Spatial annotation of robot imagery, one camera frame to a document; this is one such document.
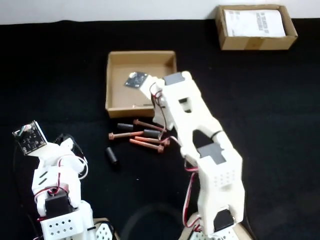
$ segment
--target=copper bolt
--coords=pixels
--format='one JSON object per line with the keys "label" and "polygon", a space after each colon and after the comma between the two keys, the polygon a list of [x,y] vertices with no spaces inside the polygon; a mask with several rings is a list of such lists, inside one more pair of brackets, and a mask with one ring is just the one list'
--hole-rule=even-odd
{"label": "copper bolt", "polygon": [[162,154],[165,149],[164,146],[162,146],[162,145],[154,145],[154,144],[150,144],[150,143],[147,143],[144,141],[137,141],[134,139],[130,139],[129,141],[130,141],[130,143],[133,143],[133,144],[138,144],[138,145],[150,148],[150,149],[156,149],[156,150],[158,150],[158,153],[160,153],[160,154]]}
{"label": "copper bolt", "polygon": [[169,139],[164,139],[164,140],[158,140],[155,138],[148,138],[148,137],[142,137],[142,136],[135,136],[135,140],[141,141],[141,142],[147,142],[147,143],[154,143],[154,144],[162,144],[165,147],[170,145],[170,140]]}
{"label": "copper bolt", "polygon": [[117,138],[139,136],[142,134],[144,134],[144,131],[125,132],[125,133],[119,133],[119,134],[114,134],[113,132],[110,132],[109,133],[109,140],[113,140],[113,139],[117,139]]}
{"label": "copper bolt", "polygon": [[151,129],[156,129],[156,130],[161,131],[161,132],[167,132],[167,130],[163,129],[163,127],[159,127],[159,126],[155,126],[155,125],[143,122],[143,121],[139,121],[138,119],[133,120],[133,124],[134,125],[144,126],[144,127],[151,128]]}

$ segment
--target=black cylinder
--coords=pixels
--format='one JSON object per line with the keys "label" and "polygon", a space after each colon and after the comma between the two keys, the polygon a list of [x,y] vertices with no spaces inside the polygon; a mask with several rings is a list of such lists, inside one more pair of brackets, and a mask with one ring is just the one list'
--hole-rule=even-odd
{"label": "black cylinder", "polygon": [[161,132],[157,130],[151,130],[151,129],[145,129],[143,130],[143,136],[146,138],[153,138],[157,139],[159,138]]}
{"label": "black cylinder", "polygon": [[118,123],[116,127],[120,130],[124,130],[126,132],[133,132],[134,126],[132,124],[126,124],[126,123]]}
{"label": "black cylinder", "polygon": [[117,165],[119,163],[111,147],[108,146],[105,149],[105,154],[112,165]]}

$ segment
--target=cardboard box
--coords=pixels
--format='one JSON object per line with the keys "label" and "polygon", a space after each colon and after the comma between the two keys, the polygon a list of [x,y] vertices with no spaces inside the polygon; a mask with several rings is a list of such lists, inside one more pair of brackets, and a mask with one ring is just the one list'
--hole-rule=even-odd
{"label": "cardboard box", "polygon": [[[284,37],[228,36],[224,10],[278,10],[281,13]],[[220,5],[215,24],[222,50],[288,50],[298,38],[295,26],[285,6],[265,5]]]}
{"label": "cardboard box", "polygon": [[174,51],[112,51],[106,67],[105,109],[110,118],[153,117],[154,107],[139,89],[125,86],[129,74],[162,78],[177,72]]}

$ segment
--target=black cloth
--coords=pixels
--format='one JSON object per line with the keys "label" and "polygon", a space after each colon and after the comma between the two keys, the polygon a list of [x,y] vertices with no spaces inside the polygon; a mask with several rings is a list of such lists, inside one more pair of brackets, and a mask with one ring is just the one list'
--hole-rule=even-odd
{"label": "black cloth", "polygon": [[[2,234],[35,236],[12,181],[11,132],[37,120],[49,141],[69,133],[81,146],[89,162],[82,199],[94,217],[108,217],[125,239],[179,237],[190,175],[178,147],[157,154],[117,141],[118,172],[104,156],[107,133],[131,122],[105,111],[108,53],[174,50],[178,70],[191,72],[243,157],[247,215],[258,239],[320,239],[320,20],[293,22],[299,38],[289,51],[221,51],[213,20],[0,26]],[[22,201],[36,218],[37,159],[18,152],[16,161]],[[190,212],[198,182],[193,190]]]}

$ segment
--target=robotic arm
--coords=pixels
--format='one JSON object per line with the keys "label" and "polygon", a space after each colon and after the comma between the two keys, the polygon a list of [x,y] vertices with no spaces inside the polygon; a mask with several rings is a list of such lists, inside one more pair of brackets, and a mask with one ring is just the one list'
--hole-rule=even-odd
{"label": "robotic arm", "polygon": [[[176,129],[182,157],[197,167],[197,206],[203,233],[213,238],[220,230],[240,223],[245,204],[242,158],[211,115],[190,73],[178,72],[163,79],[148,76],[140,90],[156,103],[153,122]],[[203,132],[212,143],[196,148],[194,130]]]}
{"label": "robotic arm", "polygon": [[25,156],[39,158],[31,189],[44,240],[96,240],[101,234],[111,240],[109,226],[101,224],[96,231],[91,206],[81,200],[80,180],[88,173],[88,163],[72,151],[73,140],[48,142],[36,121],[12,134]]}

